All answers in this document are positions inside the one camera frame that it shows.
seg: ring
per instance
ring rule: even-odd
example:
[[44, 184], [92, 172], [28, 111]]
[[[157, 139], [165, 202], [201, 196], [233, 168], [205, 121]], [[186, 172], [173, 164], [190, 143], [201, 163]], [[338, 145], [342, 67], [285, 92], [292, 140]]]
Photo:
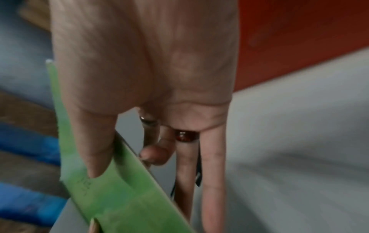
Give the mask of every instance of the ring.
[[147, 125], [147, 126], [157, 126], [158, 125], [158, 121], [151, 121], [151, 120], [146, 120], [144, 117], [140, 116], [140, 120], [143, 124]]
[[185, 131], [175, 129], [174, 134], [176, 136], [176, 140], [179, 142], [193, 142], [199, 140], [200, 134], [195, 131]]

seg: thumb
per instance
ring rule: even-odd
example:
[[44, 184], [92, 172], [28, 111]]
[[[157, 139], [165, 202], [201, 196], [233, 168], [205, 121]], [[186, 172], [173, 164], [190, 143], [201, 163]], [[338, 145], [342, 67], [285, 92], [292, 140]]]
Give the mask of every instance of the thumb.
[[117, 115], [101, 115], [76, 106], [66, 106], [77, 151], [87, 167], [88, 176], [104, 173], [113, 156]]

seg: red surface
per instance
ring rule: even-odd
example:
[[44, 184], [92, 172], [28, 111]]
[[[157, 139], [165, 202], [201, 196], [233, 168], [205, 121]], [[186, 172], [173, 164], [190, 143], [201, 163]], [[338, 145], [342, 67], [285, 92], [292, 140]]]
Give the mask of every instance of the red surface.
[[239, 0], [235, 90], [369, 46], [369, 1]]

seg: gray floor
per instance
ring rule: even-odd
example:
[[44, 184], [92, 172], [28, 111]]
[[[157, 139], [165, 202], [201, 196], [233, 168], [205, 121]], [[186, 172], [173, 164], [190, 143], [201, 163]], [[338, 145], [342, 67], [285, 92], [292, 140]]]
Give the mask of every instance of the gray floor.
[[0, 90], [52, 107], [45, 60], [50, 33], [17, 15], [20, 0], [0, 1]]

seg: green paper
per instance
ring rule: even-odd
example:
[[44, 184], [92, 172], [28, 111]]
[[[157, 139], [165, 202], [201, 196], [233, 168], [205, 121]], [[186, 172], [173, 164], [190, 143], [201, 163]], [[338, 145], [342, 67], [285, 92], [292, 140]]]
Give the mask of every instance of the green paper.
[[108, 169], [90, 179], [77, 153], [60, 97], [57, 70], [47, 62], [58, 119], [61, 181], [88, 222], [96, 218], [105, 233], [191, 233], [193, 230], [127, 143], [117, 134]]

